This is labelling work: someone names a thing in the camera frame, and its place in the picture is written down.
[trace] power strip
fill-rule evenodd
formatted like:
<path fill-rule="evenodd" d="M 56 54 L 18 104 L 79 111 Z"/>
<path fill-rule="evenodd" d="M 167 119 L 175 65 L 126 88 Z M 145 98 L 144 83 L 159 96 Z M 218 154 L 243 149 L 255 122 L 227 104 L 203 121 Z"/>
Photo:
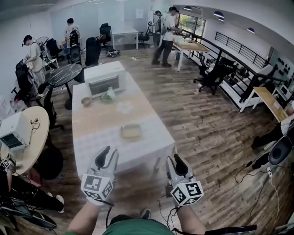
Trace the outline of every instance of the power strip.
<path fill-rule="evenodd" d="M 266 171 L 267 171 L 269 177 L 271 178 L 271 177 L 272 177 L 272 173 L 271 173 L 271 169 L 270 169 L 270 167 L 268 167 L 268 168 L 266 169 Z"/>

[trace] speaker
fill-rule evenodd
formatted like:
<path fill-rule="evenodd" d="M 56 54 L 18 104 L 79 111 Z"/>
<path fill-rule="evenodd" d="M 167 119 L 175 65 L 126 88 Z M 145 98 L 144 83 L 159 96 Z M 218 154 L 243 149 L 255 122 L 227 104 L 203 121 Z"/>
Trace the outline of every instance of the speaker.
<path fill-rule="evenodd" d="M 80 60 L 81 58 L 81 53 L 80 53 L 80 47 L 75 45 L 75 46 L 72 46 L 70 49 L 69 49 L 69 55 L 70 55 L 70 59 L 73 61 L 73 62 L 77 62 Z"/>
<path fill-rule="evenodd" d="M 289 128 L 286 135 L 284 135 L 272 148 L 268 155 L 268 161 L 271 165 L 278 165 L 286 159 L 293 148 L 294 128 Z"/>

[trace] wooden tabletop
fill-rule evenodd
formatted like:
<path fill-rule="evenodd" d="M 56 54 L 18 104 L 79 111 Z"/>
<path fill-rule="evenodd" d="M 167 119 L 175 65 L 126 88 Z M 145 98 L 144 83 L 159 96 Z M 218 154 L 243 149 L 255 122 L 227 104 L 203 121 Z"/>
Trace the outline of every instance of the wooden tabletop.
<path fill-rule="evenodd" d="M 255 93 L 263 100 L 263 102 L 271 110 L 272 114 L 278 120 L 283 121 L 288 117 L 282 106 L 278 103 L 275 97 L 265 87 L 254 87 Z"/>
<path fill-rule="evenodd" d="M 23 174 L 28 171 L 39 158 L 49 132 L 49 116 L 46 110 L 40 106 L 30 107 L 23 111 L 28 120 L 40 120 L 40 126 L 37 130 L 32 130 L 30 144 L 22 150 L 12 151 L 10 154 L 16 160 L 16 164 L 22 164 L 22 167 L 16 170 L 17 174 Z M 1 156 L 7 157 L 9 149 L 2 144 Z"/>
<path fill-rule="evenodd" d="M 208 48 L 206 48 L 205 46 L 195 41 L 192 41 L 192 43 L 186 42 L 182 44 L 174 40 L 174 44 L 184 50 L 195 50 L 195 51 L 204 51 L 204 52 L 210 51 Z"/>

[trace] black office chair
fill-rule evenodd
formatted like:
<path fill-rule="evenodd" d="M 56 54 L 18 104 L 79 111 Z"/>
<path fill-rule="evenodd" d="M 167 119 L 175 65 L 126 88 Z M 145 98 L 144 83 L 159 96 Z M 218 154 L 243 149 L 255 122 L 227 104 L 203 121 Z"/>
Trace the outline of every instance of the black office chair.
<path fill-rule="evenodd" d="M 151 25 L 152 25 L 152 22 L 149 22 L 148 23 L 148 28 L 147 28 L 147 31 L 146 31 L 145 35 L 143 35 L 143 32 L 139 32 L 140 35 L 138 35 L 138 40 L 140 41 L 139 45 L 142 45 L 144 47 L 144 49 L 146 48 L 146 46 L 150 47 L 149 44 L 144 43 L 144 42 L 149 41 L 149 39 L 150 39 L 149 31 L 150 31 L 150 26 Z"/>
<path fill-rule="evenodd" d="M 111 45 L 108 44 L 108 42 L 111 41 L 111 36 L 110 36 L 111 26 L 109 26 L 107 23 L 105 23 L 105 24 L 101 25 L 99 30 L 100 30 L 100 35 L 104 35 L 103 38 L 97 37 L 98 43 L 103 44 L 101 49 L 112 47 Z"/>
<path fill-rule="evenodd" d="M 194 83 L 196 83 L 196 81 L 201 82 L 203 85 L 199 88 L 199 92 L 202 91 L 203 87 L 208 86 L 211 90 L 211 94 L 214 95 L 216 88 L 218 85 L 220 85 L 222 83 L 222 81 L 224 80 L 224 77 L 229 75 L 230 73 L 232 73 L 232 66 L 234 64 L 234 62 L 230 63 L 228 61 L 225 60 L 220 60 L 220 62 L 218 62 L 215 67 L 213 68 L 213 70 L 206 74 L 204 73 L 204 76 L 202 79 L 194 79 Z"/>
<path fill-rule="evenodd" d="M 22 60 L 15 66 L 15 75 L 17 76 L 17 82 L 19 86 L 19 91 L 17 92 L 17 88 L 15 87 L 11 93 L 15 93 L 14 97 L 15 101 L 22 100 L 28 107 L 30 107 L 30 102 L 36 101 L 39 106 L 43 107 L 40 99 L 40 96 L 35 96 L 31 94 L 32 84 L 28 80 L 28 76 L 33 79 L 32 75 L 28 71 L 28 67 L 26 65 L 22 65 Z"/>
<path fill-rule="evenodd" d="M 46 83 L 42 84 L 38 88 L 39 94 L 42 94 L 46 88 Z M 49 116 L 49 129 L 55 129 L 55 128 L 61 128 L 61 130 L 64 130 L 63 125 L 55 125 L 56 122 L 56 112 L 53 106 L 53 102 L 51 102 L 51 96 L 52 96 L 52 91 L 54 88 L 54 84 L 49 84 L 49 90 L 44 98 L 44 108 L 48 113 Z"/>
<path fill-rule="evenodd" d="M 54 39 L 48 40 L 46 43 L 46 47 L 47 47 L 52 59 L 55 59 L 55 58 L 57 59 L 59 57 L 63 57 L 63 56 L 59 55 L 59 53 L 62 52 L 62 48 L 61 47 L 58 48 L 56 40 L 54 40 Z"/>

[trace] white table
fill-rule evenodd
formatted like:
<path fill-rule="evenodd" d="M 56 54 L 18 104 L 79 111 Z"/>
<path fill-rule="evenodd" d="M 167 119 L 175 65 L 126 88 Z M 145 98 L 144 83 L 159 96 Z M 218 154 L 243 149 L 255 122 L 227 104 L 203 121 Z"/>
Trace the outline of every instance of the white table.
<path fill-rule="evenodd" d="M 108 145 L 111 153 L 119 151 L 117 172 L 150 161 L 158 168 L 161 159 L 176 153 L 175 141 L 129 73 L 126 79 L 126 90 L 117 92 L 113 103 L 97 97 L 89 107 L 80 102 L 87 96 L 86 84 L 73 86 L 73 148 L 79 177 L 97 151 Z M 136 141 L 120 136 L 121 126 L 130 123 L 141 126 L 142 137 Z"/>
<path fill-rule="evenodd" d="M 138 49 L 138 31 L 135 30 L 134 28 L 124 28 L 124 29 L 118 29 L 118 30 L 114 30 L 112 31 L 112 44 L 113 44 L 113 49 L 115 49 L 115 45 L 114 45 L 114 36 L 117 35 L 127 35 L 127 34 L 136 34 L 136 48 Z"/>

